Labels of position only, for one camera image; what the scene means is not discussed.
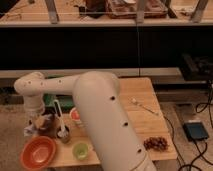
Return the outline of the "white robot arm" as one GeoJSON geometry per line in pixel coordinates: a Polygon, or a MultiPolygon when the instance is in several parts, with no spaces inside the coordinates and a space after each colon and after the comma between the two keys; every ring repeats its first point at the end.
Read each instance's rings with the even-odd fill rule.
{"type": "Polygon", "coordinates": [[[157,171],[119,99],[119,80],[109,72],[46,79],[33,72],[15,81],[30,115],[44,112],[43,95],[70,95],[104,171],[157,171]]]}

